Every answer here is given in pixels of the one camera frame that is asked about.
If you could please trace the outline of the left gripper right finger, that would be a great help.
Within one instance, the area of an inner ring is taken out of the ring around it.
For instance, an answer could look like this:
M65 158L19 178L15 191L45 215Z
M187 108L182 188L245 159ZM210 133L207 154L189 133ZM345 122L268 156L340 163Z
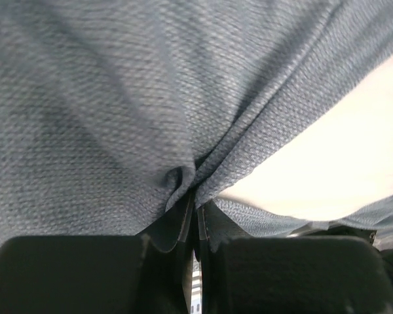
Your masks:
M363 239L252 237L213 202L196 219L203 313L393 313L383 260Z

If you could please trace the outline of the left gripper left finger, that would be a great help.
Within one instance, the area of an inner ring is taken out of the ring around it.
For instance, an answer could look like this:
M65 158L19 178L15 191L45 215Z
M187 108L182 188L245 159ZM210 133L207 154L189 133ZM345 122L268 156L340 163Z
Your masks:
M194 195L133 236L20 236L0 247L0 313L188 313Z

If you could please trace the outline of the grey striped pillowcase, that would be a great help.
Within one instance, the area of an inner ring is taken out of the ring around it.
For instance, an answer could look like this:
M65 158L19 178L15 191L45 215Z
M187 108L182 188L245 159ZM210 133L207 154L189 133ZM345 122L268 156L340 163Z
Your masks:
M393 1L0 1L0 246L192 190L253 236L393 228Z

